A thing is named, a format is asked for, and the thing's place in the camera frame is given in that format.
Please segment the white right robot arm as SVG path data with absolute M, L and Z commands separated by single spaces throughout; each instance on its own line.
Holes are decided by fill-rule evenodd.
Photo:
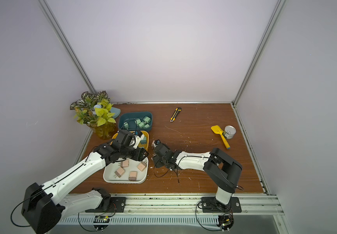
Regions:
M 232 195 L 239 189 L 242 165 L 219 148 L 205 153 L 172 151 L 167 145 L 156 140 L 152 144 L 153 162 L 156 168 L 166 167 L 176 174 L 180 170 L 205 172 L 218 186 L 215 200 L 228 205 Z

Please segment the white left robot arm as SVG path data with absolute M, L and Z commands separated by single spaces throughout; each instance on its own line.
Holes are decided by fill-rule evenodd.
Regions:
M 20 205 L 28 226 L 37 234 L 45 234 L 68 216 L 84 211 L 109 211 L 111 195 L 105 189 L 94 188 L 74 197 L 69 193 L 94 173 L 119 160 L 143 161 L 148 156 L 146 149 L 139 147 L 144 138 L 141 131 L 120 130 L 115 139 L 96 146 L 85 159 L 61 175 L 42 185 L 33 183 L 27 187 Z

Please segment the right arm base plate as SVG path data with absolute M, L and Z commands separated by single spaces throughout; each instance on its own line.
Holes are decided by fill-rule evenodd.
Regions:
M 200 208 L 204 213 L 241 213 L 242 208 L 237 197 L 231 197 L 227 205 L 217 201 L 215 197 L 202 197 Z

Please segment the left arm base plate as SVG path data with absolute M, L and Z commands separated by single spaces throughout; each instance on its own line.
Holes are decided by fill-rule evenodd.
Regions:
M 110 197 L 95 209 L 85 210 L 86 213 L 123 213 L 126 205 L 126 197 Z

